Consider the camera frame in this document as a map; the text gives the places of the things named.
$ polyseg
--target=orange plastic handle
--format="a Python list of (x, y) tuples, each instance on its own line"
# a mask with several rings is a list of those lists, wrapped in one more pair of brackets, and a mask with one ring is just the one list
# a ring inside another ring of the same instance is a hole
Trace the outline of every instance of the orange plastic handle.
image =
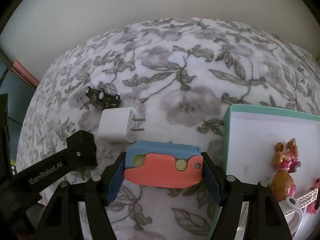
[(175, 158), (168, 154), (148, 153), (143, 166), (126, 169), (124, 177), (135, 184), (153, 187), (185, 188), (202, 179), (203, 157), (192, 156), (184, 171), (175, 168)]

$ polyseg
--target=charger plug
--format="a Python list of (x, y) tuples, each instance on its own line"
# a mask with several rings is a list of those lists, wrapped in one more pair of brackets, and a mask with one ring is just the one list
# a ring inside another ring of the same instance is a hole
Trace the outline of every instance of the charger plug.
[(105, 109), (102, 111), (98, 136), (108, 142), (133, 143), (137, 138), (137, 122), (145, 121), (138, 118), (137, 111), (133, 107), (121, 107)]

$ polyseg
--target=floral blanket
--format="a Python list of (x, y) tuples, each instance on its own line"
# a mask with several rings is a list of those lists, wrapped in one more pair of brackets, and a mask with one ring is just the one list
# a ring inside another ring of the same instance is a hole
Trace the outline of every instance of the floral blanket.
[[(120, 94), (145, 132), (139, 139), (200, 145), (221, 164), (223, 115), (231, 104), (320, 114), (320, 71), (290, 42), (246, 24), (200, 18), (161, 19), (87, 40), (58, 57), (43, 77), (23, 122), (17, 169), (62, 150), (79, 129), (95, 135), (99, 166), (70, 172), (44, 190), (47, 204), (62, 180), (86, 181), (113, 163), (127, 144), (97, 137), (101, 112), (84, 88)], [(124, 181), (107, 207), (118, 239), (205, 239), (214, 212), (207, 189), (155, 188)], [(85, 239), (91, 239), (80, 205)]]

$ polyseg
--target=black toy car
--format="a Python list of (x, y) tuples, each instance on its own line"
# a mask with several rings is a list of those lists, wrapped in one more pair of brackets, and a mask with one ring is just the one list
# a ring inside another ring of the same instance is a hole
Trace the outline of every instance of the black toy car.
[(88, 86), (85, 88), (85, 95), (89, 98), (91, 105), (101, 111), (108, 108), (117, 108), (121, 103), (119, 95), (111, 95), (105, 92), (103, 88), (97, 90)]

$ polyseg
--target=yellow circle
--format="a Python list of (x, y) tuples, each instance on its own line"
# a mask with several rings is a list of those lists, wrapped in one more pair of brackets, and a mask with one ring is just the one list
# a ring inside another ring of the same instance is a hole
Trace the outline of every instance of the yellow circle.
[(145, 155), (137, 154), (137, 155), (133, 156), (132, 164), (136, 167), (141, 167), (144, 165), (145, 158), (146, 158)]
[(175, 167), (178, 171), (184, 171), (187, 167), (187, 162), (183, 159), (179, 159), (176, 161)]

